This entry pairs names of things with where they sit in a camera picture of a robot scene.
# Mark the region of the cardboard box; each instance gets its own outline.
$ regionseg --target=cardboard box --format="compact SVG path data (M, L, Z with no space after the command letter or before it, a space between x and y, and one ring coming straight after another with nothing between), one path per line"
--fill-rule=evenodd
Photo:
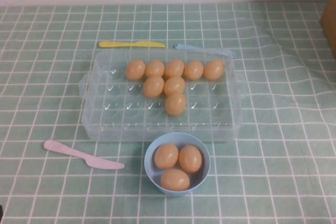
M321 25L336 57L336 0L328 0L321 17Z

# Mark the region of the bowl rim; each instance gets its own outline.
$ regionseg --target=bowl rim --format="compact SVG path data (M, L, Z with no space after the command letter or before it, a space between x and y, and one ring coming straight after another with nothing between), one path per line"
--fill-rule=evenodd
M147 177L150 179L150 181L151 181L156 187L158 187L159 189L164 190L164 191L166 191L166 192L168 192L168 193L175 193L175 194L176 194L176 193L186 193L186 192L188 192L188 191L191 191L191 190L197 188L201 183L203 183L203 181L204 181L204 180L206 179L206 177L209 175L209 172L210 172L210 169L211 169L211 157L210 157L209 150L207 149L207 147L205 146L205 144L204 144L201 140L199 140L199 139L196 138L195 136L190 135L190 134L188 134L188 133L184 133L184 132L169 132L169 133L163 134L163 135L157 137L153 142L151 142L151 144L148 146L148 148L149 148L155 141L157 141L159 138L161 138L161 137L163 137L163 136L166 136L166 135L170 135L170 134L176 134L176 133L177 133L177 134L180 134L180 135L187 135L187 136L189 136L189 137L194 138L195 140L197 140L197 141L198 141L198 142L199 142L199 143L206 149L206 155L209 157L209 169L208 169L206 175L204 176L204 178L201 180L201 182L199 182L196 186L194 186L194 187L192 187L192 188L189 188L188 190L184 190L184 191L171 191L171 190L168 190L168 189L163 188L162 186L160 186L160 185L158 185L157 183L154 182L154 180L148 175L148 172L147 172L147 165L146 165L146 163L145 163L145 164L144 164L144 168L145 168L145 171L146 171L146 175L147 175ZM147 148L147 150L146 150L146 153L145 153L145 156L144 156L144 160L146 159L148 148Z

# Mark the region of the knife handle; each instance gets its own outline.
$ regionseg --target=knife handle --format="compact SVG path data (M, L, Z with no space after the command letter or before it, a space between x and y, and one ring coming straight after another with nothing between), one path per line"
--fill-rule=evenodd
M133 43L118 41L101 41L99 47L131 47Z
M86 158L87 154L80 152L78 150L75 150L65 144L61 144L57 141L54 140L47 140L44 142L43 147L49 151L52 152L57 152L57 153L62 153L65 155L69 155L69 156L74 156L74 157L78 157L78 158Z

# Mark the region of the pink plastic knife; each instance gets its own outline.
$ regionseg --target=pink plastic knife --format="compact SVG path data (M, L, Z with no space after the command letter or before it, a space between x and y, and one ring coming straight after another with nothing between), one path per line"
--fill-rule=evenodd
M80 152L78 150L75 150L65 144L61 144L57 141L54 140L47 140L43 144L44 148L57 152L57 153L62 153L78 158L82 158L85 160L88 166L91 166L93 168L98 168L98 169L107 169L107 170L116 170L116 169L123 169L125 167L124 164L118 163L118 162L113 162L109 161L103 158L95 157L92 155L89 155L84 152Z

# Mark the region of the egg carton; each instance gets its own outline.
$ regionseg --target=egg carton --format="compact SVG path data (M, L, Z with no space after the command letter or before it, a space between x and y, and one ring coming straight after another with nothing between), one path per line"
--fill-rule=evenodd
M165 65L174 59L185 64L192 60L204 66L214 59L225 64L225 73L217 81L204 77L186 80L187 105L179 116L165 112L164 95L149 99L143 94L145 78L130 81L125 70L132 60L146 65L160 60ZM246 94L246 79L235 72L228 52L218 50L128 49L103 50L97 54L91 74L79 84L85 99L82 123L95 141L152 141L169 132L185 132L201 141L233 140L242 124L240 100ZM237 77L242 91L238 91Z

